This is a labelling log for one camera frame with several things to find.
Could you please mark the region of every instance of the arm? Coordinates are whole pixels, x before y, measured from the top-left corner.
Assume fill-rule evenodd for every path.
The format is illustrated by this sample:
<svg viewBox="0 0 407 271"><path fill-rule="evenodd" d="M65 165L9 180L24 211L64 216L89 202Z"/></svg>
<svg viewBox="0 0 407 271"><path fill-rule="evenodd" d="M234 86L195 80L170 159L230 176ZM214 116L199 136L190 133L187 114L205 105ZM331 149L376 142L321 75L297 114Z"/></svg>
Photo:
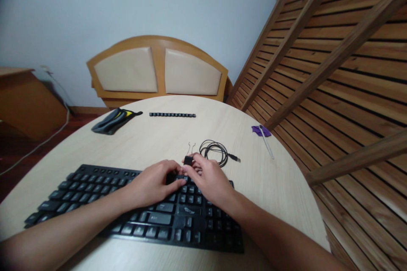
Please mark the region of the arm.
<svg viewBox="0 0 407 271"><path fill-rule="evenodd" d="M57 269L121 214L162 201L184 185L165 185L167 174L180 169L173 160L161 161L128 186L7 239L1 243L6 263L19 271Z"/></svg>
<svg viewBox="0 0 407 271"><path fill-rule="evenodd" d="M229 214L266 254L277 270L347 270L330 253L284 221L235 191L215 160L193 155L188 174L214 205Z"/></svg>

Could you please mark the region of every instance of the hand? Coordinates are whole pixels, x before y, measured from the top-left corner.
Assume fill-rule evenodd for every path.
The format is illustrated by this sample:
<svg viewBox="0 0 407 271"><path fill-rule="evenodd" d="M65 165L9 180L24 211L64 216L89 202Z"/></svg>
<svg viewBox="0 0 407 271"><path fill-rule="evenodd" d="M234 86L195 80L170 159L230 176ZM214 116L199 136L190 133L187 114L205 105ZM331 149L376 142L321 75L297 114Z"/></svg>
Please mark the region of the hand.
<svg viewBox="0 0 407 271"><path fill-rule="evenodd" d="M182 166L181 173L188 174L194 180L206 199L224 209L235 194L228 178L216 160L205 159L197 152L192 157L194 159L192 167Z"/></svg>
<svg viewBox="0 0 407 271"><path fill-rule="evenodd" d="M123 212L162 201L185 185L184 179L165 185L167 174L172 171L181 174L180 165L174 160L160 161L147 167L129 185L114 192L120 196Z"/></svg>

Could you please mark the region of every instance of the purple object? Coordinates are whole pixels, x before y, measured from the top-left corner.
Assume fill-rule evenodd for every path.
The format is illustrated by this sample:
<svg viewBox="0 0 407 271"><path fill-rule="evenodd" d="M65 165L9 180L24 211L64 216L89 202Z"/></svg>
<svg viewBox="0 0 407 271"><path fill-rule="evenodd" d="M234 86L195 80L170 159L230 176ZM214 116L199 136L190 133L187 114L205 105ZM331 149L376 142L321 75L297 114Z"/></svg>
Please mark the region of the purple object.
<svg viewBox="0 0 407 271"><path fill-rule="evenodd" d="M262 131L260 130L259 126L252 126L251 129L253 132L257 133L258 136L262 136ZM264 133L265 137L271 136L270 131L268 131L268 129L264 126L263 126L263 133Z"/></svg>

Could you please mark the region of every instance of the round table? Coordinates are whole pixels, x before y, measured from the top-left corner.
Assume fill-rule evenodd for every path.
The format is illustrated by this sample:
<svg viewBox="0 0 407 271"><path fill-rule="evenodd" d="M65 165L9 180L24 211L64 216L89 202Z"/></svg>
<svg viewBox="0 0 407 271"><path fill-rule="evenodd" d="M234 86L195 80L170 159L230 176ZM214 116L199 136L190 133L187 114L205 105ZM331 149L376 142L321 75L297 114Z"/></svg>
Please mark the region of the round table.
<svg viewBox="0 0 407 271"><path fill-rule="evenodd" d="M162 159L181 164L188 142L196 152L212 139L224 144L231 159L222 168L236 190L264 210L293 225L330 251L321 214L301 171L273 136L252 132L259 125L247 114L211 99L193 96L155 97L122 107L134 117L114 135L91 131L95 119L48 153L0 205L2 239L23 230L24 220L81 164L143 170ZM150 117L150 112L195 113L196 118ZM121 239L95 238L72 257L64 270L258 270L270 269L260 249L243 235L244 254L231 254Z"/></svg>

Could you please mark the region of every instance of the white stick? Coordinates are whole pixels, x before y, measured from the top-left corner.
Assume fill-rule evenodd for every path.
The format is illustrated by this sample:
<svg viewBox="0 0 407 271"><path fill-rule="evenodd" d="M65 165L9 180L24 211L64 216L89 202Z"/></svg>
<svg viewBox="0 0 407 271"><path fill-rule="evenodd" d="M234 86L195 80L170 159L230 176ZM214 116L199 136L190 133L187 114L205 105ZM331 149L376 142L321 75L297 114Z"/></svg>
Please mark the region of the white stick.
<svg viewBox="0 0 407 271"><path fill-rule="evenodd" d="M263 126L260 125L259 128L260 128L260 130L261 130L261 132L262 132L263 140L264 140L264 142L266 143L268 153L270 154L271 158L274 160L273 152L271 151L270 145L268 144L267 139L266 139L266 137L264 136Z"/></svg>

